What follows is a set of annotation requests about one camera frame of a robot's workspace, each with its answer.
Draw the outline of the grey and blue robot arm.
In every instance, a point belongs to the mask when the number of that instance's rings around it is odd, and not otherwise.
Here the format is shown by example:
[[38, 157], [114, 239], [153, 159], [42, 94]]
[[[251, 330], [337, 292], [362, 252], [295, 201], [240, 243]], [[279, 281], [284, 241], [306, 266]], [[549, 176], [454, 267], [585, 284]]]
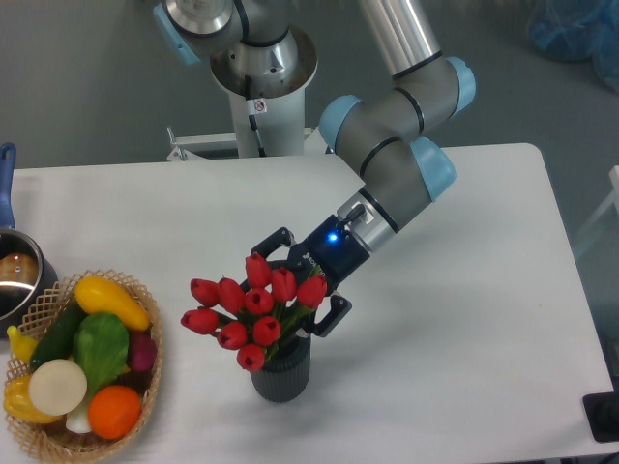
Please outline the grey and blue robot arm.
[[[280, 229], [253, 249], [247, 302], [221, 323], [224, 346], [245, 341], [272, 357], [299, 337], [328, 334], [350, 307], [338, 285], [455, 180], [427, 132], [472, 102], [472, 71], [443, 55], [419, 2], [364, 1], [361, 10], [392, 90], [374, 103], [334, 100], [318, 129], [363, 186], [301, 243]], [[154, 16], [183, 61], [209, 63], [229, 97], [240, 157], [301, 153], [317, 57], [285, 2], [162, 1]]]

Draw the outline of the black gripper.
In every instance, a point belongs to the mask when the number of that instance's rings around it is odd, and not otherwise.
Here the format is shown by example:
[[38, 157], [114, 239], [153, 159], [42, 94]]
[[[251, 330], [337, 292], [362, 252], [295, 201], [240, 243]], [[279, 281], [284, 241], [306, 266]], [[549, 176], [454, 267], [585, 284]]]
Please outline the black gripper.
[[[308, 279], [318, 266], [327, 282], [328, 295], [369, 259], [368, 251], [336, 216], [329, 216], [301, 243], [295, 244], [293, 233], [280, 227], [254, 246], [251, 254], [264, 258], [272, 270], [289, 265], [298, 283]], [[281, 248], [285, 248], [283, 256], [271, 258]], [[316, 309], [294, 301], [283, 312], [278, 348], [283, 350], [297, 338], [328, 336], [351, 309], [352, 303], [334, 292], [329, 296], [328, 311], [317, 320]]]

